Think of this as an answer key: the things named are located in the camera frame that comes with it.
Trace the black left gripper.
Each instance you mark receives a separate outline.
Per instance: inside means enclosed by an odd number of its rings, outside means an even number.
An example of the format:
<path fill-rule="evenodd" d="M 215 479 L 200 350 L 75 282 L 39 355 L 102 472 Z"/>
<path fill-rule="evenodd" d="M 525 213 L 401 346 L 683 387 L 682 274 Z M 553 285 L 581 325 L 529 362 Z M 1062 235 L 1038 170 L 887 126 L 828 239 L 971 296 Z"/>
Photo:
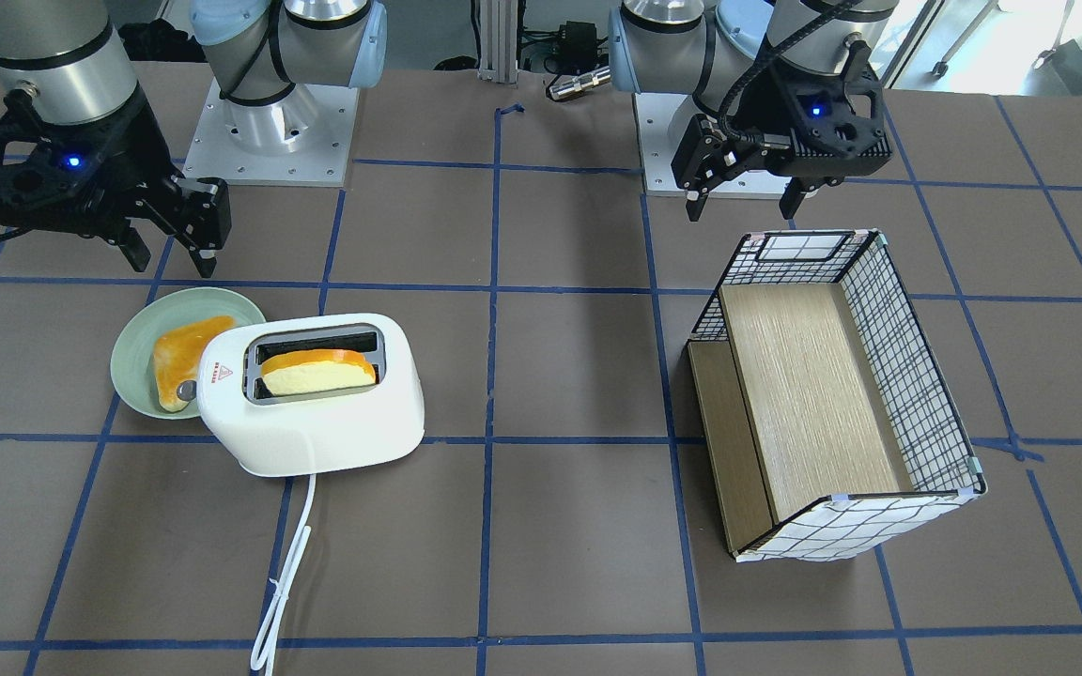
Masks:
<path fill-rule="evenodd" d="M 696 112 L 672 158 L 688 221 L 703 216 L 710 190 L 748 171 L 789 178 L 786 220 L 826 184 L 870 176 L 892 158 L 883 94 L 872 66 L 843 74 L 768 66 L 724 115 L 737 140 L 726 137 L 718 116 Z"/>

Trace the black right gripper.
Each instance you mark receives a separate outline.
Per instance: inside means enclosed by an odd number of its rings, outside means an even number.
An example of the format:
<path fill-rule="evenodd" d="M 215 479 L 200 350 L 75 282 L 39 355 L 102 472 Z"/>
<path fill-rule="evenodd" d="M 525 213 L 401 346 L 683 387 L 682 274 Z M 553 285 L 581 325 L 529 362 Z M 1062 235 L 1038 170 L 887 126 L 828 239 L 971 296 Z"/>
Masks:
<path fill-rule="evenodd" d="M 198 277 L 216 269 L 230 231 L 223 178 L 186 178 L 169 154 L 142 88 L 103 119 L 71 127 L 43 121 L 22 88 L 0 118 L 0 225 L 56 231 L 115 246 L 134 271 L 151 251 L 134 218 L 183 246 Z"/>

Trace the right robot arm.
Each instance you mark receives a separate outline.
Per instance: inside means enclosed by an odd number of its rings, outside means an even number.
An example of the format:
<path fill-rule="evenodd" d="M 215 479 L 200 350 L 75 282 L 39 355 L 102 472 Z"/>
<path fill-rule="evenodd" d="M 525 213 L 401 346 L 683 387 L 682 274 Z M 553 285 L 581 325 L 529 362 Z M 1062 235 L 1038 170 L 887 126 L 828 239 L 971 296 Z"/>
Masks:
<path fill-rule="evenodd" d="M 337 183 L 347 165 L 319 89 L 373 88 L 388 17 L 379 1 L 194 1 L 194 39 L 216 84 L 237 175 L 318 157 L 293 181 Z M 134 270 L 147 220 L 209 278 L 230 231 L 226 178 L 175 165 L 126 42 L 101 1 L 0 1 L 0 243 L 30 231 L 98 238 Z"/>

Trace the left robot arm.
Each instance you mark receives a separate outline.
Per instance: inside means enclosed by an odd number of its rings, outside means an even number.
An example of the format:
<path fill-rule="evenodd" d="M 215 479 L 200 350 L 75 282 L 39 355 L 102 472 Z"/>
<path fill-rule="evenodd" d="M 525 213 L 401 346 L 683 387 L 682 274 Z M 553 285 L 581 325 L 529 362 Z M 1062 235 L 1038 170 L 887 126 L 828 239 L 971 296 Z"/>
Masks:
<path fill-rule="evenodd" d="M 787 180 L 779 209 L 889 162 L 873 47 L 894 1 L 623 1 L 611 13 L 613 87 L 688 96 L 670 168 L 692 222 L 744 173 Z"/>

